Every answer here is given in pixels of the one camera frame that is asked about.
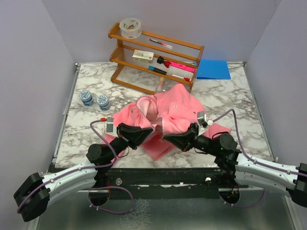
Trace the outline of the pink zip jacket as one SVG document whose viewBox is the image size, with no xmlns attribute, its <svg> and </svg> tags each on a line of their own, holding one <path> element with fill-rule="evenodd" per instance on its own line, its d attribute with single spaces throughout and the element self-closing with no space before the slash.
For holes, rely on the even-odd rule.
<svg viewBox="0 0 307 230">
<path fill-rule="evenodd" d="M 114 126 L 124 123 L 134 127 L 153 128 L 153 132 L 140 146 L 156 161 L 176 148 L 163 140 L 163 136 L 184 133 L 192 123 L 199 125 L 197 112 L 200 111 L 205 112 L 202 104 L 182 84 L 177 84 L 167 92 L 143 96 L 137 102 L 128 104 L 113 115 Z M 230 129 L 213 122 L 203 135 L 211 138 L 218 132 L 230 133 Z M 105 134 L 104 138 L 111 142 L 115 137 Z"/>
</svg>

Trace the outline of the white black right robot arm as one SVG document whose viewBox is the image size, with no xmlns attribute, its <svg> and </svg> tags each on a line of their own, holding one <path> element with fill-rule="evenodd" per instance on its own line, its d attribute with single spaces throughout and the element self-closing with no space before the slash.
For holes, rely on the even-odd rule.
<svg viewBox="0 0 307 230">
<path fill-rule="evenodd" d="M 198 134 L 196 124 L 181 134 L 163 137 L 178 149 L 198 149 L 215 157 L 214 162 L 225 171 L 220 181 L 225 187 L 251 185 L 279 192 L 302 206 L 307 206 L 307 165 L 279 164 L 246 154 L 239 140 L 228 132 L 218 132 L 211 138 Z"/>
</svg>

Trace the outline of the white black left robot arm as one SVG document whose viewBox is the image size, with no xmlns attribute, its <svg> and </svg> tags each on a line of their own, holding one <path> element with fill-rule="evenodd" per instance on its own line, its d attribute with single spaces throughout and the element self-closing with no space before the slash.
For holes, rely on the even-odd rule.
<svg viewBox="0 0 307 230">
<path fill-rule="evenodd" d="M 17 213 L 23 221 L 29 222 L 42 215 L 55 201 L 83 189 L 101 189 L 105 186 L 106 173 L 117 161 L 118 155 L 126 148 L 135 150 L 152 133 L 153 128 L 129 126 L 124 123 L 114 126 L 113 118 L 101 118 L 108 134 L 116 137 L 108 142 L 101 138 L 102 144 L 92 144 L 86 161 L 63 171 L 41 176 L 33 173 L 16 190 L 13 198 Z"/>
</svg>

